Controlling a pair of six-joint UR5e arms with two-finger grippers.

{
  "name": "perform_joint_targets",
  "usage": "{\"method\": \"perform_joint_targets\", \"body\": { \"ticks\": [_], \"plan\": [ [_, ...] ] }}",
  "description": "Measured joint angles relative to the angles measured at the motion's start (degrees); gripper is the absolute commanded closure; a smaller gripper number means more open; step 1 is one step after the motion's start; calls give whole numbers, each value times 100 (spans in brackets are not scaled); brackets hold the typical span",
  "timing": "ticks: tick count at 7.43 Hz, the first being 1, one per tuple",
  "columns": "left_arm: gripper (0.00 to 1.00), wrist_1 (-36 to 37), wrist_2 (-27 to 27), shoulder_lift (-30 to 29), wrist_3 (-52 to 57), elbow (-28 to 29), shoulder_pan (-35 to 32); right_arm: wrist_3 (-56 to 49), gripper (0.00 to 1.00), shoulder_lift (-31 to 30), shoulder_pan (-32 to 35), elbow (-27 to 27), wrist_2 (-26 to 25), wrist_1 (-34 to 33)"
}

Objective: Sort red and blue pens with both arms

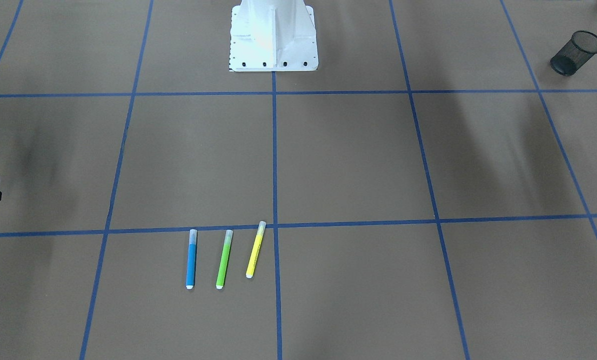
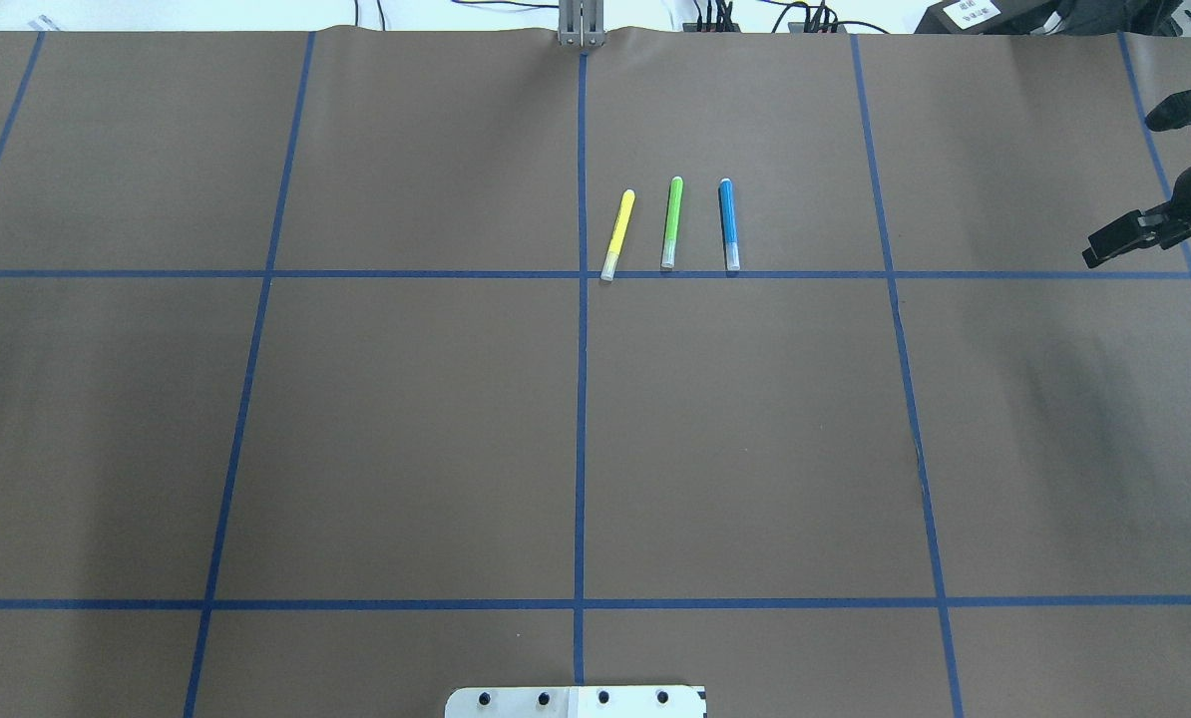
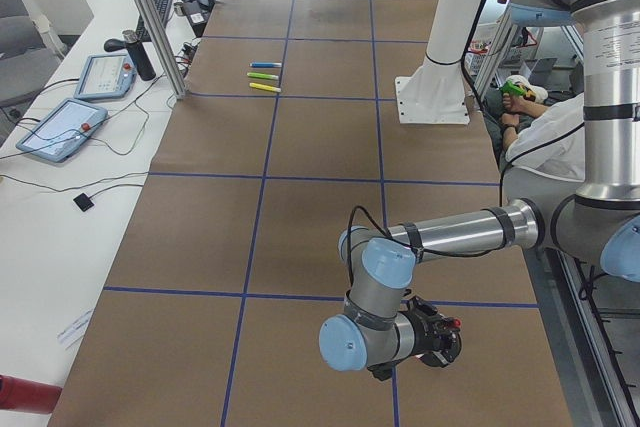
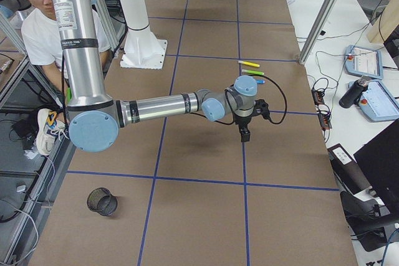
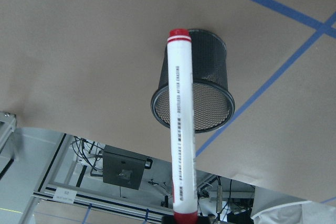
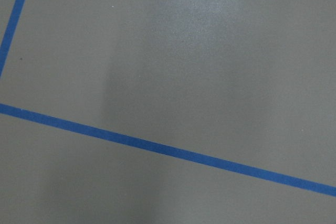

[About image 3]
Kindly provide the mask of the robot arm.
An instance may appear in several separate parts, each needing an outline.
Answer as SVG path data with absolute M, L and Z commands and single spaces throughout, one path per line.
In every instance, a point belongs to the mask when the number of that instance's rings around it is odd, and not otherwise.
M 416 265 L 520 246 L 555 248 L 628 281 L 639 278 L 639 0 L 512 0 L 521 25 L 584 28 L 580 184 L 514 167 L 506 204 L 390 228 L 350 225 L 338 248 L 350 287 L 319 331 L 323 360 L 380 380 L 410 357 L 444 367 L 461 350 L 460 323 L 408 287 Z

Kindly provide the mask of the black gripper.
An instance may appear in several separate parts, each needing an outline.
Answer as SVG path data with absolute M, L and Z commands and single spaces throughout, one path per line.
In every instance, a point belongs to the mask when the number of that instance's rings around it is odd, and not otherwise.
M 461 321 L 447 317 L 419 296 L 411 297 L 394 324 L 396 350 L 385 362 L 367 367 L 377 380 L 388 380 L 401 362 L 415 357 L 429 367 L 451 365 L 462 350 Z

